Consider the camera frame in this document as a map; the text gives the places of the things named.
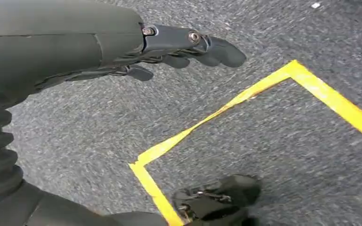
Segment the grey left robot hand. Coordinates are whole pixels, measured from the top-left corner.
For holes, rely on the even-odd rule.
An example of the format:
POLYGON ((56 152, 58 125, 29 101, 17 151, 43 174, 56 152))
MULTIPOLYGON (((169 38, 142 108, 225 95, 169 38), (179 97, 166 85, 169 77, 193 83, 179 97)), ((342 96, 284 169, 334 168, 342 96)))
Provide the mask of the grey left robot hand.
POLYGON ((155 213, 100 215, 26 182, 8 111, 66 81, 106 75, 147 81, 140 63, 240 67, 233 44, 190 28, 146 24, 130 8, 83 0, 0 0, 0 226, 165 226, 155 213))

